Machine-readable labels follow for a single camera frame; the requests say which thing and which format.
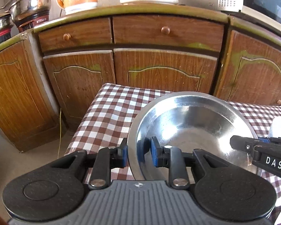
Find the metal bowl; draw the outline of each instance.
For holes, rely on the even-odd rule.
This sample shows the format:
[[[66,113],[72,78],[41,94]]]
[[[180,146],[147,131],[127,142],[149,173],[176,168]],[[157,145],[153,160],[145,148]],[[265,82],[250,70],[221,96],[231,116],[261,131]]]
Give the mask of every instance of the metal bowl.
[[[0,16],[0,31],[13,27],[13,22],[11,21],[10,14],[3,14]]]
[[[42,12],[49,11],[51,8],[51,0],[19,0],[10,7],[11,18],[14,23],[22,19]]]
[[[134,119],[127,140],[130,168],[136,180],[168,179],[168,169],[154,167],[151,152],[144,151],[156,136],[161,146],[177,146],[183,152],[204,149],[256,173],[251,157],[231,148],[233,135],[257,138],[240,112],[224,101],[198,92],[171,93],[151,101]]]

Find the wooden cabinet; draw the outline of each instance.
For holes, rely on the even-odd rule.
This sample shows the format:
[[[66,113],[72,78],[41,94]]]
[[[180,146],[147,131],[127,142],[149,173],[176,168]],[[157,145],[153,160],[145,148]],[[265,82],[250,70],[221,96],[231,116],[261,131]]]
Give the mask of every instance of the wooden cabinet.
[[[217,58],[153,49],[115,49],[117,84],[209,93]]]
[[[164,15],[113,17],[115,43],[182,46],[219,52],[224,25]]]
[[[63,25],[39,33],[43,52],[78,46],[112,43],[110,18]]]
[[[215,96],[243,103],[277,105],[281,100],[281,51],[231,32]]]
[[[71,129],[76,130],[104,83],[115,83],[112,51],[44,57],[51,84]]]
[[[0,128],[20,151],[59,136],[53,112],[28,40],[0,52]]]

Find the concrete floor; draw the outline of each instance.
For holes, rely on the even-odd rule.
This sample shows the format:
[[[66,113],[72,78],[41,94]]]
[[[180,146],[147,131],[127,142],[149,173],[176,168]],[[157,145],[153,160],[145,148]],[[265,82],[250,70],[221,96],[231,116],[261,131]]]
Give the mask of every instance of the concrete floor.
[[[68,131],[62,137],[59,157],[64,155],[73,135],[73,132]],[[25,153],[19,153],[0,135],[0,216],[4,220],[9,220],[2,202],[5,185],[12,179],[57,159],[58,145],[59,139]]]

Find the wooden knob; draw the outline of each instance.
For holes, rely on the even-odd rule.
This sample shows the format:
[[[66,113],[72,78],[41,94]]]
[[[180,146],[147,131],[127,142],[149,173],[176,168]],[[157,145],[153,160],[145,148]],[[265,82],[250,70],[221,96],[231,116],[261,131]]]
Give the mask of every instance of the wooden knob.
[[[63,39],[64,40],[69,40],[71,38],[70,34],[64,34]]]
[[[164,35],[168,35],[171,32],[170,28],[168,26],[164,26],[161,28],[161,33]]]

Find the table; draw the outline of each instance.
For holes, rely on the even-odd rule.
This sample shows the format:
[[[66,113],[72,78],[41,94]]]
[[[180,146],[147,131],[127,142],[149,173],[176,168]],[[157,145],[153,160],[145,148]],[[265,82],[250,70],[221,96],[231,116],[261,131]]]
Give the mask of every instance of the table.
[[[104,84],[74,134],[66,154],[78,149],[97,153],[104,147],[119,146],[122,139],[128,136],[130,125],[139,111],[150,101],[169,93]],[[227,103],[241,112],[259,137],[266,137],[273,119],[281,116],[281,106]],[[277,196],[281,197],[281,178],[266,171],[262,171],[261,176],[274,186]],[[128,164],[124,169],[112,169],[111,179],[134,180]],[[281,207],[273,210],[270,217],[272,221],[276,220],[280,211]]]

